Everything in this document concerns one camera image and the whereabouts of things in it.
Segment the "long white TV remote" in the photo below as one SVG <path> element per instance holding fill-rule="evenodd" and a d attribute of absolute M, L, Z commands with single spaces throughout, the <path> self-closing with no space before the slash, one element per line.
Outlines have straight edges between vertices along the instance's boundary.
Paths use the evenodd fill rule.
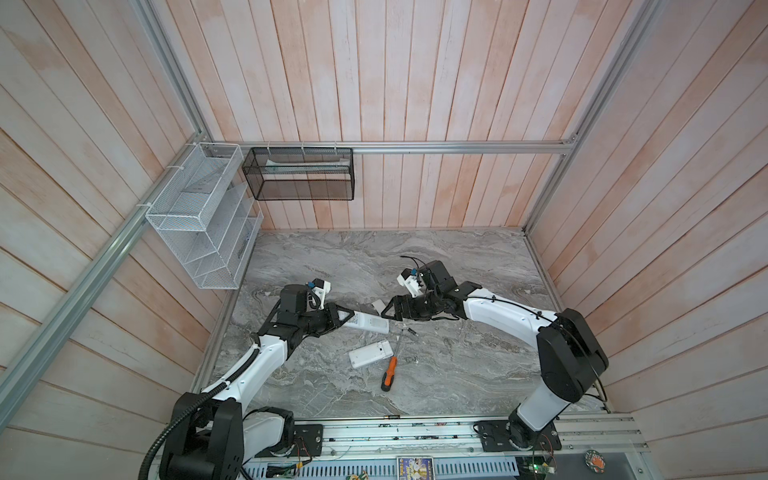
<path fill-rule="evenodd" d="M 354 314 L 345 321 L 344 327 L 379 334 L 389 333 L 389 321 L 387 319 L 360 311 L 355 311 Z"/>

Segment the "white air conditioner remote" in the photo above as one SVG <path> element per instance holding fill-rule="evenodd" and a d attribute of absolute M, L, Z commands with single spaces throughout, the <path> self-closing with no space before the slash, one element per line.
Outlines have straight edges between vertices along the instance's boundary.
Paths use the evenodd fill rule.
<path fill-rule="evenodd" d="M 352 367 L 358 369 L 381 360 L 389 359 L 393 356 L 393 349 L 388 340 L 383 340 L 352 350 L 348 353 L 348 356 Z"/>

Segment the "orange handle screwdriver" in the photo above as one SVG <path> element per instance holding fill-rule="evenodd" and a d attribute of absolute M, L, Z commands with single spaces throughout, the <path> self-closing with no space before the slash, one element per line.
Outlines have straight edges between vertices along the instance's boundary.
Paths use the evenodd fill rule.
<path fill-rule="evenodd" d="M 403 338 L 404 338 L 403 335 L 399 336 L 395 349 L 393 351 L 393 355 L 390 357 L 387 369 L 385 370 L 384 375 L 382 377 L 380 388 L 384 392 L 389 392 L 394 383 L 394 377 L 395 377 L 396 367 L 398 363 L 398 358 L 399 358 L 399 353 L 400 353 Z"/>

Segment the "white battery cover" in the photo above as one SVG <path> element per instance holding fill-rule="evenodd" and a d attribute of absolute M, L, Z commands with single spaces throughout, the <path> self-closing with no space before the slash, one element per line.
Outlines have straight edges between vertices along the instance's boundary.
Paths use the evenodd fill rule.
<path fill-rule="evenodd" d="M 375 300 L 372 303 L 372 306 L 375 309 L 375 311 L 378 313 L 378 315 L 381 315 L 386 309 L 386 305 L 382 300 Z"/>

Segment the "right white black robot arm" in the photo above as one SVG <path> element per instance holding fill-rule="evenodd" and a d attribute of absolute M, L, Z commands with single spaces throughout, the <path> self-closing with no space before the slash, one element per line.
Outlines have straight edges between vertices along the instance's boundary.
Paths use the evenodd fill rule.
<path fill-rule="evenodd" d="M 458 283 L 438 260 L 404 269 L 397 280 L 408 293 L 392 297 L 381 312 L 383 318 L 479 322 L 535 349 L 541 380 L 509 415 L 505 426 L 508 442 L 517 450 L 534 449 L 548 426 L 598 385 L 609 367 L 609 359 L 586 319 L 574 309 L 538 310 L 478 283 Z"/>

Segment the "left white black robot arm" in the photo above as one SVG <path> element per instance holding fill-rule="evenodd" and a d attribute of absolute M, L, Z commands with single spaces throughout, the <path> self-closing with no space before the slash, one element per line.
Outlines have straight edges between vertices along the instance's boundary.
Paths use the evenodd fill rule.
<path fill-rule="evenodd" d="M 168 425 L 142 460 L 139 478 L 148 478 L 158 460 L 162 479 L 237 479 L 255 455 L 291 451 L 292 412 L 248 406 L 304 339 L 331 333 L 354 317 L 354 310 L 326 301 L 330 290 L 330 283 L 320 279 L 285 286 L 235 365 L 203 391 L 177 400 Z"/>

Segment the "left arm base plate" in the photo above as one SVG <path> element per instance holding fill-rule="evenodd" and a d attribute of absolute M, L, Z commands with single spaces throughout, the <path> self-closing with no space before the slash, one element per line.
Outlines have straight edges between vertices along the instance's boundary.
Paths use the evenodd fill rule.
<path fill-rule="evenodd" d="M 320 456 L 323 446 L 322 424 L 285 426 L 262 423 L 244 428 L 245 458 L 285 458 Z"/>

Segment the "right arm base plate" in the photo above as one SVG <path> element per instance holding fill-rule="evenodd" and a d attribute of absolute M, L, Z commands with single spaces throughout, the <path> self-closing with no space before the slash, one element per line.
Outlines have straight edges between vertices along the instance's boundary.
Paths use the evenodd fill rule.
<path fill-rule="evenodd" d="M 553 422 L 541 431 L 534 431 L 518 421 L 484 420 L 476 422 L 473 430 L 479 437 L 484 452 L 550 452 L 562 449 L 560 436 Z"/>

